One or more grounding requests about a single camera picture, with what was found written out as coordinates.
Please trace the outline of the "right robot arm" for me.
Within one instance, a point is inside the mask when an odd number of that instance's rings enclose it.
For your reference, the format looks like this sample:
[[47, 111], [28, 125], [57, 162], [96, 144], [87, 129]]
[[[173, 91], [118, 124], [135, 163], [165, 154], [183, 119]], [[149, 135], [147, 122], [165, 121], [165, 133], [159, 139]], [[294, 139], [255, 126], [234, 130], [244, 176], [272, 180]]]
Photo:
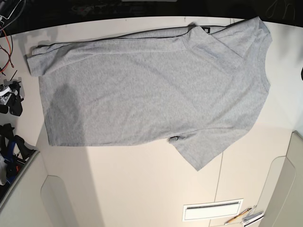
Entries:
[[0, 26], [5, 28], [16, 21], [24, 11], [26, 0], [0, 1]]

